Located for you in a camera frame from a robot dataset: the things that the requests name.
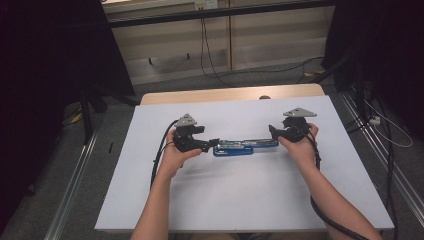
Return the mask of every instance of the wall outlet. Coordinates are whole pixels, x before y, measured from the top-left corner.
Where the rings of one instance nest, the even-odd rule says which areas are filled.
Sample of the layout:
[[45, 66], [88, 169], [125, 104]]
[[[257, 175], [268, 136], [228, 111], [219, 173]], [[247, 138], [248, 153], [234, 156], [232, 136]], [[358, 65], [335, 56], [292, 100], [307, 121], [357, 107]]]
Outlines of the wall outlet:
[[206, 0], [206, 9], [217, 9], [218, 0]]
[[206, 1], [204, 0], [199, 0], [199, 1], [194, 1], [194, 10], [199, 11], [199, 10], [205, 10], [206, 8]]

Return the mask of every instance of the finger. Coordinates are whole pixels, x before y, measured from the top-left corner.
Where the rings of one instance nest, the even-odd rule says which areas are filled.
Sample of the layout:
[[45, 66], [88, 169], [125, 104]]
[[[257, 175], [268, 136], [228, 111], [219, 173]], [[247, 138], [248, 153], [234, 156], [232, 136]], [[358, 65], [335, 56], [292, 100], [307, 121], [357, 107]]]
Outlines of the finger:
[[175, 129], [172, 129], [171, 131], [168, 132], [168, 134], [166, 135], [166, 143], [172, 142], [172, 139], [174, 138], [175, 131], [176, 131]]
[[183, 155], [184, 155], [184, 158], [187, 160], [189, 158], [199, 156], [201, 153], [202, 153], [201, 149], [193, 149], [193, 150], [190, 150], [188, 152], [183, 153]]
[[285, 148], [287, 148], [287, 146], [291, 143], [289, 140], [287, 140], [286, 138], [279, 136], [278, 137], [278, 141], [281, 143], [281, 145], [283, 145]]
[[308, 123], [308, 125], [311, 128], [310, 133], [312, 134], [312, 136], [316, 137], [319, 130], [318, 127], [313, 123]]

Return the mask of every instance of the white surface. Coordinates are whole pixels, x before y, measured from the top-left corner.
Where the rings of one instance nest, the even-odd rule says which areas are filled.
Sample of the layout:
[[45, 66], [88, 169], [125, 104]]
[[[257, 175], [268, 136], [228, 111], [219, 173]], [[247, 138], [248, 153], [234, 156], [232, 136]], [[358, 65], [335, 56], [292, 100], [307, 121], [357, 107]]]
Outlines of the white surface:
[[[283, 112], [318, 114], [321, 171], [376, 228], [393, 224], [327, 96], [274, 100], [142, 105], [135, 110], [95, 229], [134, 229], [149, 193], [153, 159], [167, 126], [185, 113], [205, 126], [196, 139], [270, 138]], [[171, 185], [170, 231], [303, 231], [325, 226], [286, 150], [250, 156], [201, 154], [184, 164]]]

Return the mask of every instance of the person's right hand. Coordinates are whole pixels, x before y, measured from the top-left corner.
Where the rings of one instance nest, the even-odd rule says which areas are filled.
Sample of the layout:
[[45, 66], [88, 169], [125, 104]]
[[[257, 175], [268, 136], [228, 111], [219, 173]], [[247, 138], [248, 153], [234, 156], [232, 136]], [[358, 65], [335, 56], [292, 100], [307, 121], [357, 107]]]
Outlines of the person's right hand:
[[[315, 139], [318, 133], [318, 127], [312, 123], [308, 123], [308, 125], [311, 128], [308, 135], [311, 139]], [[299, 167], [315, 166], [315, 151], [311, 142], [306, 137], [299, 142], [293, 143], [280, 136], [278, 137], [278, 141], [289, 151], [290, 156]]]

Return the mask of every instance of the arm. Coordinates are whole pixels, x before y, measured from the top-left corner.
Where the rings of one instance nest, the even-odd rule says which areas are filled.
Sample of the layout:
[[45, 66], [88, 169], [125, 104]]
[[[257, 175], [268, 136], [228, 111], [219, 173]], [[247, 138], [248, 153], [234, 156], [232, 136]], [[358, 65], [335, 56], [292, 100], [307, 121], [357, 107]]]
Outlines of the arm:
[[[315, 137], [318, 128], [313, 124], [310, 124], [310, 127], [310, 134]], [[328, 218], [368, 239], [382, 239], [378, 231], [362, 213], [347, 201], [316, 168], [315, 153], [311, 143], [306, 138], [297, 143], [292, 143], [283, 137], [279, 137], [278, 140], [289, 151], [308, 186], [312, 198]], [[327, 225], [327, 229], [334, 240], [350, 239], [331, 226]]]
[[202, 152], [200, 149], [184, 153], [180, 152], [172, 144], [174, 131], [170, 131], [166, 137], [166, 143], [169, 143], [169, 145], [165, 148], [161, 165], [131, 240], [168, 239], [171, 180], [187, 159], [198, 156]]

